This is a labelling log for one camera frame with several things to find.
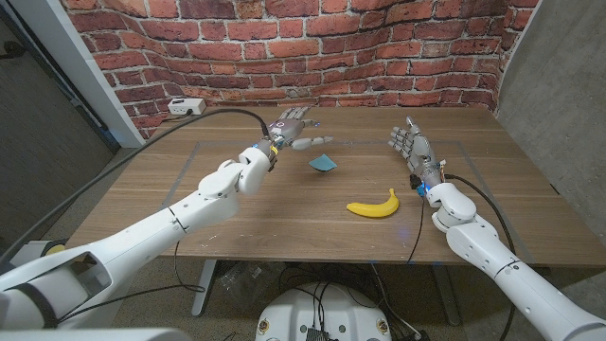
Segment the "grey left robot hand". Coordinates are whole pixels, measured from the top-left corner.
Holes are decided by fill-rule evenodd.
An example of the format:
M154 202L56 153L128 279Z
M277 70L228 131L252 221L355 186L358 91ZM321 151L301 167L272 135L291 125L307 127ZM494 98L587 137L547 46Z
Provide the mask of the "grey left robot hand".
M315 119L305 118L311 107L292 107L286 109L280 117L268 126L269 134L276 147L281 150L290 147L295 151L304 151L312 146L330 143L332 136L299 137L308 127L317 127Z

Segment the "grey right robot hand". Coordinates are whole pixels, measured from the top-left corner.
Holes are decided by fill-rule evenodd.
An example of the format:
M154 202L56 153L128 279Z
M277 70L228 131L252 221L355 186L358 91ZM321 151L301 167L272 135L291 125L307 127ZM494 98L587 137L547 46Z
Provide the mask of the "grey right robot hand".
M404 128L394 127L390 136L388 145L406 160L412 174L430 187L444 182L439 161L429 140L411 117L406 118Z

